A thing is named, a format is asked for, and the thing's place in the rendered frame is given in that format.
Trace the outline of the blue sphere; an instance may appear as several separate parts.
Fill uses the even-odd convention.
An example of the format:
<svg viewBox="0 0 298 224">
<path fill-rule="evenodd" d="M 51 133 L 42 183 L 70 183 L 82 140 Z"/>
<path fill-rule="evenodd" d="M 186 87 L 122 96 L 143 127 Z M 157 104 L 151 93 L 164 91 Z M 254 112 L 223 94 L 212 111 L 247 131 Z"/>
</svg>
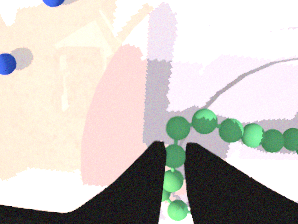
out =
<svg viewBox="0 0 298 224">
<path fill-rule="evenodd" d="M 43 0 L 48 7 L 59 7 L 64 3 L 64 0 Z"/>
<path fill-rule="evenodd" d="M 0 75 L 9 75 L 16 69 L 16 59 L 13 59 L 11 53 L 0 53 Z"/>
</svg>

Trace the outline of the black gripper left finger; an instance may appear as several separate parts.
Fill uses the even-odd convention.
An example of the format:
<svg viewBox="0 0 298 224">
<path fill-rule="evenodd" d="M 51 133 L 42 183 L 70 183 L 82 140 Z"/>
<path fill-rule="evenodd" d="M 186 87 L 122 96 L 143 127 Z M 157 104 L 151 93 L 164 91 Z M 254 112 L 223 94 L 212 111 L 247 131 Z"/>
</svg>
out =
<svg viewBox="0 0 298 224">
<path fill-rule="evenodd" d="M 165 141 L 154 140 L 117 180 L 72 212 L 0 205 L 0 224 L 158 224 L 166 159 Z"/>
</svg>

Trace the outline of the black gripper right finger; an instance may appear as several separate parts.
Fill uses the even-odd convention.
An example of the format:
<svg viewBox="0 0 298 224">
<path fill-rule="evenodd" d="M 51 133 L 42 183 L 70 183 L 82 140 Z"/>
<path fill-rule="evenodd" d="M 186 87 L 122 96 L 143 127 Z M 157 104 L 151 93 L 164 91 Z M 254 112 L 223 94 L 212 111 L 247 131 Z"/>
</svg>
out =
<svg viewBox="0 0 298 224">
<path fill-rule="evenodd" d="M 184 171 L 193 224 L 298 224 L 298 202 L 200 144 L 186 143 Z"/>
</svg>

